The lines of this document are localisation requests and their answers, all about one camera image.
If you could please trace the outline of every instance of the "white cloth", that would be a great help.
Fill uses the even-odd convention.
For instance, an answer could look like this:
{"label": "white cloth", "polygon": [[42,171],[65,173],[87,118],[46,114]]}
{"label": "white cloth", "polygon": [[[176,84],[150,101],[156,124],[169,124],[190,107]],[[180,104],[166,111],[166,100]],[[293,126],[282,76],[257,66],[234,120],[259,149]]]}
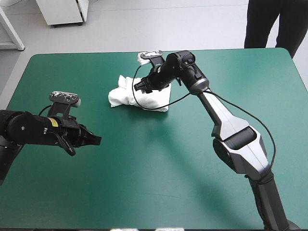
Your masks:
{"label": "white cloth", "polygon": [[[135,78],[134,84],[139,83],[140,80],[141,78]],[[124,78],[123,76],[119,77],[119,82],[118,82],[119,87],[110,91],[108,95],[108,100],[110,102],[111,107],[117,107],[122,104],[134,105],[138,107],[134,99],[131,88],[132,81],[133,79],[130,77],[126,78]],[[148,108],[157,108],[167,105],[169,103],[170,90],[171,90],[171,84],[169,84],[167,88],[162,89],[161,91],[153,90],[153,92],[150,94],[142,93],[141,90],[135,91],[135,89],[134,93],[138,103],[141,106]],[[155,111],[166,112],[168,111],[168,109],[169,107],[167,106],[161,109],[157,109]]]}

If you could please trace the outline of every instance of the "person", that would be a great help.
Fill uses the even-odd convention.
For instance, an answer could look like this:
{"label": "person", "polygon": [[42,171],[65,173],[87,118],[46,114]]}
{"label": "person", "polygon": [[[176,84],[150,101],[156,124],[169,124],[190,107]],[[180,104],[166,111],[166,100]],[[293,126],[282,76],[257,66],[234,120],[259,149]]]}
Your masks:
{"label": "person", "polygon": [[276,47],[293,58],[308,29],[308,0],[249,0],[245,48],[264,48],[279,15]]}

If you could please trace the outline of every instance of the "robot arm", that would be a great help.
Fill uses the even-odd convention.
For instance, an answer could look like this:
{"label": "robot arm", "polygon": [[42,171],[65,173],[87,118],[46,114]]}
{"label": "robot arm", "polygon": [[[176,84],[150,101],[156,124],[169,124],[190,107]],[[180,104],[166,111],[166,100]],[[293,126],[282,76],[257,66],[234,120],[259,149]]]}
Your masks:
{"label": "robot arm", "polygon": [[47,117],[0,110],[0,185],[25,144],[60,146],[71,156],[76,154],[75,147],[100,145],[101,137],[69,115],[71,106],[80,105],[78,95],[54,91],[50,100],[53,104]]}
{"label": "robot arm", "polygon": [[150,93],[175,79],[182,81],[191,94],[198,96],[214,122],[213,147],[218,157],[236,173],[249,178],[265,229],[300,230],[286,219],[260,133],[210,94],[209,81],[195,64],[195,56],[190,51],[180,51],[169,54],[164,62],[161,54],[146,54],[141,58],[149,59],[153,67],[147,77],[134,85],[135,90]]}

